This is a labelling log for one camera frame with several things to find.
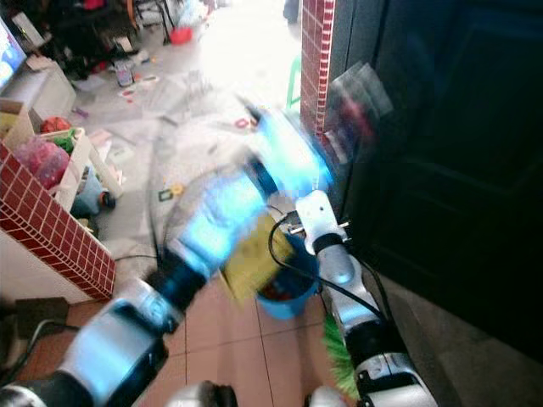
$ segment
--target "brick pillar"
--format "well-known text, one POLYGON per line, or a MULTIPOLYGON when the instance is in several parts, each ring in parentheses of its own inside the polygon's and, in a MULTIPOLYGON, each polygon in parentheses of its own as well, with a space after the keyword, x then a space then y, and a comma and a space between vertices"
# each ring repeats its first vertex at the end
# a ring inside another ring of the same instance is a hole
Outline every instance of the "brick pillar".
POLYGON ((323 142, 335 0, 303 0, 302 123, 323 142))
POLYGON ((92 298, 111 297, 115 262, 0 142, 0 228, 92 298))

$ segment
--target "blue bucket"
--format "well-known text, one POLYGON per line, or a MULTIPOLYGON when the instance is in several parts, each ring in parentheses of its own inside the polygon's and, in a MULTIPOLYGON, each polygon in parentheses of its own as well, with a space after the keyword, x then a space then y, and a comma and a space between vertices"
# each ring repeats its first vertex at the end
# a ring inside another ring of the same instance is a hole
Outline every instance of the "blue bucket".
MULTIPOLYGON (((294 249, 294 255, 286 263, 293 267, 310 271, 316 276, 318 274, 316 259, 305 251, 304 243, 297 237, 287 236, 287 240, 294 249)), ((256 299, 268 315, 279 320, 288 320, 301 314, 304 310, 305 302, 316 292, 318 287, 318 282, 312 282, 298 276, 286 268, 282 268, 277 273, 275 279, 287 287, 294 298, 280 301, 266 298, 262 293, 258 293, 256 299)))

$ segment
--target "plastic bag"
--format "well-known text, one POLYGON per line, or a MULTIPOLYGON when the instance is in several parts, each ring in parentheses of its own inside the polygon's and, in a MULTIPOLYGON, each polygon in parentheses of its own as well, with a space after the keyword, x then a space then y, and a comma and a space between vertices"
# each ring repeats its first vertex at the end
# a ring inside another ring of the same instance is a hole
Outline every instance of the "plastic bag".
POLYGON ((70 162, 70 156, 62 148, 38 137, 19 146, 14 156, 45 189, 51 189, 60 183, 70 162))

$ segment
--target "tiled floor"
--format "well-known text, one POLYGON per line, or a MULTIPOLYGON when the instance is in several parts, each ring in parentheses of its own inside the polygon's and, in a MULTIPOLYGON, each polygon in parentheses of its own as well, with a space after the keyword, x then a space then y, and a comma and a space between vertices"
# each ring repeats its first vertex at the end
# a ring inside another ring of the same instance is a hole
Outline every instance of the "tiled floor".
MULTIPOLYGON (((325 310, 320 297, 311 298, 299 317, 278 321, 254 300, 238 307, 221 284, 215 280, 205 287, 185 323, 165 340, 170 358, 139 405, 164 405, 180 388, 203 380, 233 386, 240 407, 298 407, 318 386, 333 386, 322 344, 325 310)), ((85 323, 101 306, 72 306, 68 323, 85 323)), ((72 338, 68 332, 45 337, 21 376, 52 371, 72 338)))

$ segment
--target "television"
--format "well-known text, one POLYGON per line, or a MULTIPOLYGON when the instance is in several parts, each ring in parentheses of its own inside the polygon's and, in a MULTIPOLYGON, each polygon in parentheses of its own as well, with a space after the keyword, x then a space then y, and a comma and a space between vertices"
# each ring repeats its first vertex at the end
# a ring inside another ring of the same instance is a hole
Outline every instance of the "television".
POLYGON ((25 52, 0 19, 0 90, 6 86, 25 59, 25 52))

